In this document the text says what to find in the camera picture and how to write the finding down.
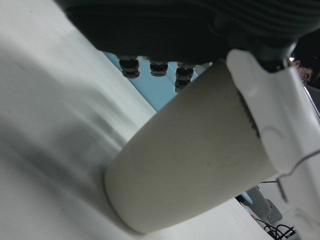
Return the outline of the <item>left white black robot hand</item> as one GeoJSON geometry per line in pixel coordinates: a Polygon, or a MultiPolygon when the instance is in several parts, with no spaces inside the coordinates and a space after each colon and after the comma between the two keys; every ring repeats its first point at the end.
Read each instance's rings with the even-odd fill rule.
{"type": "Polygon", "coordinates": [[[72,24],[153,76],[177,62],[182,91],[105,174],[116,214],[138,233],[184,222],[278,175],[302,240],[320,237],[320,117],[289,55],[320,27],[317,0],[59,0],[72,24]]]}

